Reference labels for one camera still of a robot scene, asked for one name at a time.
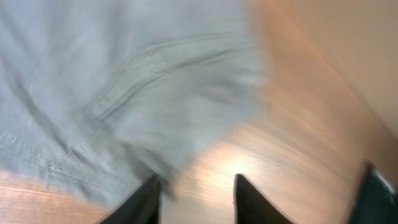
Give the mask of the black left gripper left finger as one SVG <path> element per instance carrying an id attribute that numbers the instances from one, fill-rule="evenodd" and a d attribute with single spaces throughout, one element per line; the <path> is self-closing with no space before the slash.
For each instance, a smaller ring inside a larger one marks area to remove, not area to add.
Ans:
<path id="1" fill-rule="evenodd" d="M 155 174 L 100 224 L 160 224 L 162 179 Z"/>

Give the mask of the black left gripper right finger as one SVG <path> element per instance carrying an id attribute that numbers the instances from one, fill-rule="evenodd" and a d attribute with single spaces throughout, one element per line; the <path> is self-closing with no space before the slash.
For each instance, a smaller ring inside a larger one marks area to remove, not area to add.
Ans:
<path id="1" fill-rule="evenodd" d="M 244 175 L 234 181 L 235 224 L 293 224 Z"/>

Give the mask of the grey cotton shorts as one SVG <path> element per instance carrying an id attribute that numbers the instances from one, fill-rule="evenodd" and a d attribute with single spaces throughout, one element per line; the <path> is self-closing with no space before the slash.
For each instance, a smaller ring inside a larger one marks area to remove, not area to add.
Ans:
<path id="1" fill-rule="evenodd" d="M 117 207 L 258 109 L 249 3 L 1 2 L 1 169 Z"/>

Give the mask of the black shorts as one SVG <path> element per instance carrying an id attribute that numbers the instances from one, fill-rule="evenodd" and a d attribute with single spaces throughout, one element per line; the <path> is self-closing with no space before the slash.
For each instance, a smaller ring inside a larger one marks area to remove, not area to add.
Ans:
<path id="1" fill-rule="evenodd" d="M 366 164 L 349 224 L 397 224 L 397 187 L 372 163 Z"/>

